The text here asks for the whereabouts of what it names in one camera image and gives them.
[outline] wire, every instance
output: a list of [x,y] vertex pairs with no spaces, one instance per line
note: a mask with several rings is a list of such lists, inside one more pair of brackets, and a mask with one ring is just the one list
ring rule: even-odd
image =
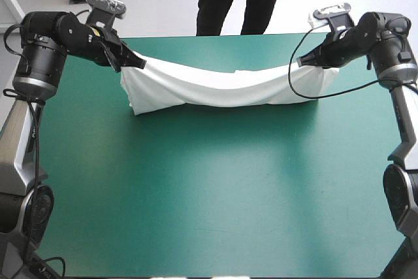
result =
[[358,91],[361,90],[363,88],[367,88],[368,86],[371,86],[373,84],[376,83],[381,83],[381,82],[386,82],[386,81],[390,81],[390,82],[398,82],[400,86],[407,86],[409,89],[412,90],[412,87],[410,86],[411,83],[404,83],[400,80],[397,80],[395,78],[380,78],[378,80],[375,81],[371,81],[369,83],[363,84],[361,86],[357,86],[356,88],[350,88],[348,90],[345,91],[339,91],[338,93],[332,93],[332,94],[328,94],[328,95],[322,95],[322,96],[308,96],[308,95],[304,95],[302,93],[299,93],[295,87],[292,84],[292,80],[291,80],[291,66],[292,66],[292,62],[293,62],[293,58],[295,57],[296,52],[298,51],[298,49],[300,48],[300,46],[302,45],[302,43],[305,41],[306,37],[313,31],[313,29],[309,30],[308,32],[305,33],[305,35],[303,36],[303,38],[300,40],[300,42],[298,43],[298,45],[296,46],[295,50],[293,51],[291,57],[290,57],[290,62],[289,62],[289,70],[287,72],[287,81],[289,82],[289,86],[291,88],[291,90],[293,91],[293,93],[295,93],[296,95],[298,95],[299,97],[302,98],[306,98],[306,99],[323,99],[323,98],[329,98],[329,97],[335,97],[335,96],[339,96],[339,95],[343,95],[343,94],[347,94],[347,93],[351,93],[352,91]]
[[7,44],[7,39],[9,37],[9,35],[15,30],[15,29],[21,29],[23,26],[20,24],[13,24],[12,26],[10,26],[6,31],[5,34],[3,35],[3,42],[5,44],[5,48],[6,50],[16,56],[20,56],[21,58],[25,59],[26,62],[26,67],[29,66],[29,61],[27,60],[26,56],[24,56],[23,54],[13,50],[8,44]]
[[78,14],[76,14],[76,16],[79,16],[79,15],[81,15],[82,13],[89,12],[89,11],[90,11],[89,9],[82,10],[82,11],[80,11]]
[[[35,183],[33,186],[33,192],[32,192],[32,199],[31,199],[31,210],[30,210],[30,220],[29,220],[29,233],[27,235],[27,242],[26,242],[26,246],[25,246],[25,251],[24,251],[24,258],[23,258],[23,264],[22,266],[19,268],[19,270],[10,278],[10,279],[15,279],[15,277],[17,277],[17,275],[22,271],[22,269],[24,268],[25,264],[28,263],[30,265],[33,265],[33,263],[30,262],[30,258],[31,258],[31,254],[29,253],[29,247],[31,245],[31,235],[32,235],[32,230],[33,230],[33,221],[35,219],[35,207],[36,207],[36,201],[37,201],[37,192],[39,189],[39,169],[40,169],[40,163],[39,163],[39,159],[40,159],[40,142],[39,142],[39,120],[37,119],[37,115],[35,112],[35,109],[33,108],[32,104],[38,104],[38,110],[39,110],[39,116],[42,113],[42,108],[45,105],[45,102],[43,100],[40,99],[34,99],[31,98],[29,96],[24,95],[23,93],[20,93],[16,90],[12,90],[12,89],[5,89],[3,90],[3,95],[6,97],[12,97],[15,98],[17,100],[21,100],[21,101],[25,101],[27,103],[27,105],[29,106],[29,110],[30,113],[32,115],[33,118],[33,123],[34,123],[34,138],[35,138]],[[65,260],[62,257],[51,257],[48,259],[41,259],[40,263],[47,263],[49,261],[54,261],[54,260],[59,260],[62,262],[63,264],[63,272],[61,275],[61,278],[64,279],[65,277]]]
[[61,278],[64,279],[65,278],[65,259],[63,259],[60,256],[57,257],[51,257],[51,258],[47,258],[47,259],[43,259],[42,260],[44,263],[47,263],[49,261],[60,261],[63,264],[63,272],[61,273]]

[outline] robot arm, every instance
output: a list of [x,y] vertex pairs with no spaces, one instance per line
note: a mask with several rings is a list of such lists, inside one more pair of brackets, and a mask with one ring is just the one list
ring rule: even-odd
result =
[[394,161],[383,177],[383,185],[396,228],[406,239],[381,274],[384,279],[418,278],[418,66],[407,37],[411,22],[400,14],[368,12],[357,26],[346,6],[342,12],[316,11],[313,21],[327,20],[331,32],[318,47],[298,58],[298,64],[343,67],[367,56],[380,84],[387,88],[402,143],[389,156]]

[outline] cloth fold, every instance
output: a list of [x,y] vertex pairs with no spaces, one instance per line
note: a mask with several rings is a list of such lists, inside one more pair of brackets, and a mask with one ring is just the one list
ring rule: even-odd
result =
[[[287,81],[288,65],[233,73],[202,70],[138,54],[144,69],[122,67],[121,85],[135,114],[185,103],[212,107],[291,104],[308,101],[295,95]],[[339,69],[291,66],[292,85],[304,95],[321,95]]]

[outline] white cloth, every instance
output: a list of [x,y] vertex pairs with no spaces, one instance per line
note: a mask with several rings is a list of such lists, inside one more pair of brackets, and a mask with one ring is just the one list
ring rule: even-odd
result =
[[[220,73],[179,65],[138,54],[144,69],[123,67],[121,85],[135,114],[184,103],[213,107],[291,104],[307,101],[295,95],[287,81],[288,65],[259,71]],[[339,69],[291,67],[295,89],[318,96],[338,75]]]

